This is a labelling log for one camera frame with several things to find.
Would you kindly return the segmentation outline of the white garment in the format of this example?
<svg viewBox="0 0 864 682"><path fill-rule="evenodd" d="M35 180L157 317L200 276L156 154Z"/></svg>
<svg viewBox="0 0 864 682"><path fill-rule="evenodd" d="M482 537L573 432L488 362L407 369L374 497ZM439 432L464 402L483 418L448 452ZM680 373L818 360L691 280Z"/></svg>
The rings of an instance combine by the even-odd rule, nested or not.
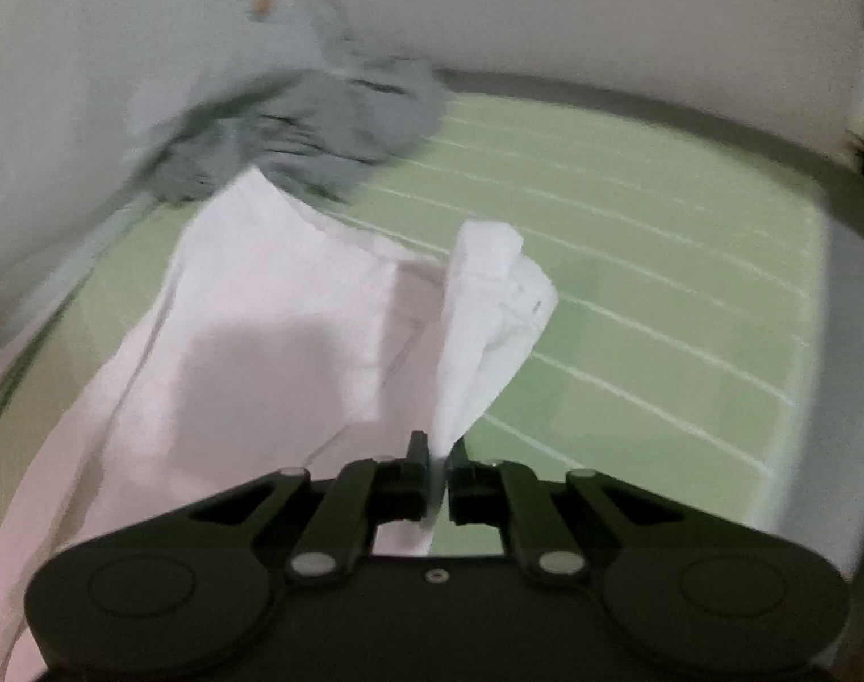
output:
<svg viewBox="0 0 864 682"><path fill-rule="evenodd" d="M155 303L39 448L0 528L0 680L42 662L23 616L57 550L287 467L435 462L531 354L557 291L512 226L445 260L344 225L258 171L185 226Z"/></svg>

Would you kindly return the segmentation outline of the green checked bed sheet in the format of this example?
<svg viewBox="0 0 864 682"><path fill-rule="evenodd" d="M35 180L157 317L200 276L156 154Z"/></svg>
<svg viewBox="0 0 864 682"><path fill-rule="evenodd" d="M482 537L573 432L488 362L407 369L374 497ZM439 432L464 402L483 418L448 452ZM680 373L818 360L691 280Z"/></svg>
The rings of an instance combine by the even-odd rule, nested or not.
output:
<svg viewBox="0 0 864 682"><path fill-rule="evenodd" d="M162 208L99 263L1 403L0 528L39 448L155 303L202 206ZM433 260L499 222L557 291L531 354L469 428L481 459L589 465L767 528L817 368L814 183L685 132L460 95L347 206L316 210Z"/></svg>

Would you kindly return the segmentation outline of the grey crumpled garment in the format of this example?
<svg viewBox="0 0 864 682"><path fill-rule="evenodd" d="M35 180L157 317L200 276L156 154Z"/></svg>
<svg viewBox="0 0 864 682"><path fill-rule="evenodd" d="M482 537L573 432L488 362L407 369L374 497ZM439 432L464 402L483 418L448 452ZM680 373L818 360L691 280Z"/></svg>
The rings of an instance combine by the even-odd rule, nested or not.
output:
<svg viewBox="0 0 864 682"><path fill-rule="evenodd" d="M408 57L358 52L333 71L280 72L179 117L137 180L179 205L254 168L304 202L342 202L373 169L433 137L447 99L435 68Z"/></svg>

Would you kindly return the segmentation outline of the light blue carrot-print quilt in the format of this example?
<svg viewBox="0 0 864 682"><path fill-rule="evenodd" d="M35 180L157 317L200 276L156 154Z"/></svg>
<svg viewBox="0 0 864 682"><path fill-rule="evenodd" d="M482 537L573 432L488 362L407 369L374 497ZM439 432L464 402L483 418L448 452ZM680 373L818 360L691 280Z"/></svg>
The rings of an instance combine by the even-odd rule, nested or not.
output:
<svg viewBox="0 0 864 682"><path fill-rule="evenodd" d="M0 0L0 349L196 106L324 62L311 0Z"/></svg>

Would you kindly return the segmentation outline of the white padded headboard panel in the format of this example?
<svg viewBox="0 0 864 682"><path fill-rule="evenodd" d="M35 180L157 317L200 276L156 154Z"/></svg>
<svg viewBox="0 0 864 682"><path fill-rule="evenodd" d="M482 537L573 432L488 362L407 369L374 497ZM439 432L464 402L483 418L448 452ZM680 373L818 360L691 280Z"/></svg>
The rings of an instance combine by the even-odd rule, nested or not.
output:
<svg viewBox="0 0 864 682"><path fill-rule="evenodd" d="M541 78L710 115L848 163L864 0L319 0L469 85Z"/></svg>

